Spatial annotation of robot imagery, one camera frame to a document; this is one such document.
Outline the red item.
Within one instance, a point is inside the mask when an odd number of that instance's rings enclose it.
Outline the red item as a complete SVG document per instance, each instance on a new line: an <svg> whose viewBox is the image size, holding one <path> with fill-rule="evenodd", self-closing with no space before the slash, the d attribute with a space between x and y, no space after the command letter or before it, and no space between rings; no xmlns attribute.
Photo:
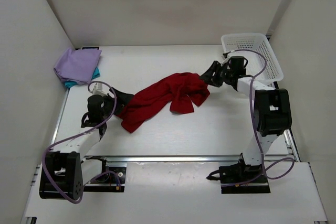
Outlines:
<svg viewBox="0 0 336 224"><path fill-rule="evenodd" d="M196 73L174 73L139 91L118 114L121 126L133 133L146 120L158 114L168 103L177 114L194 112L209 97L208 85Z"/></svg>

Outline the purple t shirt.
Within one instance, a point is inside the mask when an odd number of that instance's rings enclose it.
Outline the purple t shirt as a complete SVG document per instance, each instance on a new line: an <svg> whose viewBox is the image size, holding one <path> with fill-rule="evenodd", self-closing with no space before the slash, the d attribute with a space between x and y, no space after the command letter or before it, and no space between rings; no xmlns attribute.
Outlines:
<svg viewBox="0 0 336 224"><path fill-rule="evenodd" d="M63 83L69 80L78 80L88 84L98 66L101 52L101 50L68 48L57 60L54 72Z"/></svg>

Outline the teal t shirt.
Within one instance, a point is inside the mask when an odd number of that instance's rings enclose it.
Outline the teal t shirt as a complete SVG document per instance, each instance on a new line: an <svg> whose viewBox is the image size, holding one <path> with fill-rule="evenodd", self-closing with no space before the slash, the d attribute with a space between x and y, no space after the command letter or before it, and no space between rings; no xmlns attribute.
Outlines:
<svg viewBox="0 0 336 224"><path fill-rule="evenodd" d="M95 70L94 70L94 72L93 72L93 74L92 74L91 80L94 80L94 79L96 79L98 77L100 77L100 71L99 71L99 68L96 67ZM69 80L69 81L64 82L64 86L66 88L69 88L69 89L72 88L72 87L74 87L74 86L83 85L83 84L87 84L87 83L86 82L82 82L82 81L78 81L78 80L76 80L76 81Z"/></svg>

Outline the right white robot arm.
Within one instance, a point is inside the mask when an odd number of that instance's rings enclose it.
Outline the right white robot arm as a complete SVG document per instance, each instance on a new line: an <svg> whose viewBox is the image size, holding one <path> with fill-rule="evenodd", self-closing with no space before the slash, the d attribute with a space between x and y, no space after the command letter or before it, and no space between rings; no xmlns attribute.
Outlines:
<svg viewBox="0 0 336 224"><path fill-rule="evenodd" d="M214 61L200 76L207 85L229 85L249 98L254 136L242 153L244 164L236 168L236 177L247 182L255 175L253 166L263 164L263 157L272 143L292 124L289 94L285 89L275 89L257 81L257 74L247 74L248 59L243 56L228 57L223 63Z"/></svg>

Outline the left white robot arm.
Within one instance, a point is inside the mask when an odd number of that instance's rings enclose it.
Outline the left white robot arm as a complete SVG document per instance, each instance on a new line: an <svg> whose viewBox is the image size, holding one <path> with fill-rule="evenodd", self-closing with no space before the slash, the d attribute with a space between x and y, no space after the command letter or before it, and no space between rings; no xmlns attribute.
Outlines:
<svg viewBox="0 0 336 224"><path fill-rule="evenodd" d="M80 126L85 132L52 144L43 154L40 198L78 204L87 184L110 183L112 191L124 190L125 168L111 168L106 157L88 155L88 152L104 137L107 120L119 114L133 97L114 88L104 93L95 85L81 119Z"/></svg>

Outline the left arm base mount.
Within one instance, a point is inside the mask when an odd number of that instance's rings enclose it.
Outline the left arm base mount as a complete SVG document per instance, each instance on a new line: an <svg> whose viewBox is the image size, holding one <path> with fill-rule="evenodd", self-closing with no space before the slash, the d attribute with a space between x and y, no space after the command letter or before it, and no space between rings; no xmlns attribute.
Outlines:
<svg viewBox="0 0 336 224"><path fill-rule="evenodd" d="M101 156L90 156L81 162L84 192L123 193L127 163L114 162Z"/></svg>

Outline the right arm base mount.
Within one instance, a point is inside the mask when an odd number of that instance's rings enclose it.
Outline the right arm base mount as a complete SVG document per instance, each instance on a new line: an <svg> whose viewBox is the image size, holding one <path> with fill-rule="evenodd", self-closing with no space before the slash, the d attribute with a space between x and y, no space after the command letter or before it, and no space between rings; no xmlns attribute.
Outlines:
<svg viewBox="0 0 336 224"><path fill-rule="evenodd" d="M245 164L241 157L236 164L220 166L207 177L220 181L221 194L268 194L270 187L261 165Z"/></svg>

